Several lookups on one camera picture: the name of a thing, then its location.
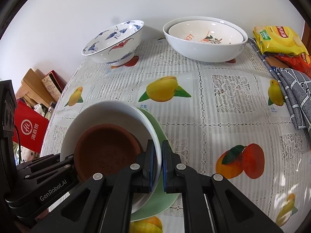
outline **green plate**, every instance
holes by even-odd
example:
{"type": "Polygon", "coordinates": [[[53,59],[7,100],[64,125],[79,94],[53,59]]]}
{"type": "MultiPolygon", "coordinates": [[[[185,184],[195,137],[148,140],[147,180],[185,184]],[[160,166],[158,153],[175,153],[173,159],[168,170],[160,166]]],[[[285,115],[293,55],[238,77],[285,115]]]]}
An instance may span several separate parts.
{"type": "MultiPolygon", "coordinates": [[[[157,120],[147,111],[138,108],[149,119],[158,136],[160,145],[167,137],[157,120]]],[[[147,203],[131,215],[131,221],[142,220],[167,210],[177,199],[179,194],[167,194],[163,189],[163,174],[161,172],[158,186],[147,203]]]]}

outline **chip bag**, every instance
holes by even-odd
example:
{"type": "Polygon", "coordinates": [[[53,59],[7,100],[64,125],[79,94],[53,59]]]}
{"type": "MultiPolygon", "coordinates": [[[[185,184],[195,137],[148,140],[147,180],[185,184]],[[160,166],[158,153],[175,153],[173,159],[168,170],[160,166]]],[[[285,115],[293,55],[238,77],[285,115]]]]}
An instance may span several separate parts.
{"type": "Polygon", "coordinates": [[[289,55],[298,55],[304,52],[309,55],[299,36],[290,27],[255,27],[253,34],[262,54],[268,51],[289,55]]]}
{"type": "Polygon", "coordinates": [[[311,77],[310,55],[306,55],[304,52],[296,56],[278,53],[274,54],[274,57],[276,57],[278,60],[288,65],[290,68],[295,69],[311,77]]]}

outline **clay saucer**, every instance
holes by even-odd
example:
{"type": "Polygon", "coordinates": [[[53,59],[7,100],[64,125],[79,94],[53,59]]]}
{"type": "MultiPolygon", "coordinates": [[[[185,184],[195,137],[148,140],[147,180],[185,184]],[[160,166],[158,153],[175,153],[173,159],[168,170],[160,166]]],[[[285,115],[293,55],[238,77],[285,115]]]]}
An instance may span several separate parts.
{"type": "Polygon", "coordinates": [[[141,151],[139,141],[126,129],[111,123],[100,124],[80,137],[74,152],[75,167],[84,182],[94,173],[118,173],[135,163],[141,151]]]}

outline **yellow snack bag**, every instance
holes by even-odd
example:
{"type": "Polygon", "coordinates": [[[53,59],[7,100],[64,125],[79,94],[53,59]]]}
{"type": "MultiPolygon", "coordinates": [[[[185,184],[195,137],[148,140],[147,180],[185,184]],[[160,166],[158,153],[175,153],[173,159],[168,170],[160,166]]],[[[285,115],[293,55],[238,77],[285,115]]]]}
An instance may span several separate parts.
{"type": "Polygon", "coordinates": [[[290,27],[255,27],[253,34],[262,54],[268,51],[289,55],[299,55],[302,52],[305,52],[309,55],[299,36],[290,27]]]}

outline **bowl foot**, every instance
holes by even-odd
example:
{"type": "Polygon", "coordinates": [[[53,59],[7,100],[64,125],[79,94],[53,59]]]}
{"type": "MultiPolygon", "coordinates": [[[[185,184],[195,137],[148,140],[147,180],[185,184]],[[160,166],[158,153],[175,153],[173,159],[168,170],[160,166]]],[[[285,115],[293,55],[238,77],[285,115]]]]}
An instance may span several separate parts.
{"type": "Polygon", "coordinates": [[[130,56],[126,57],[123,60],[120,60],[118,62],[112,63],[112,66],[121,66],[124,65],[125,63],[127,63],[128,61],[130,61],[133,57],[134,57],[135,53],[132,53],[130,56]]]}

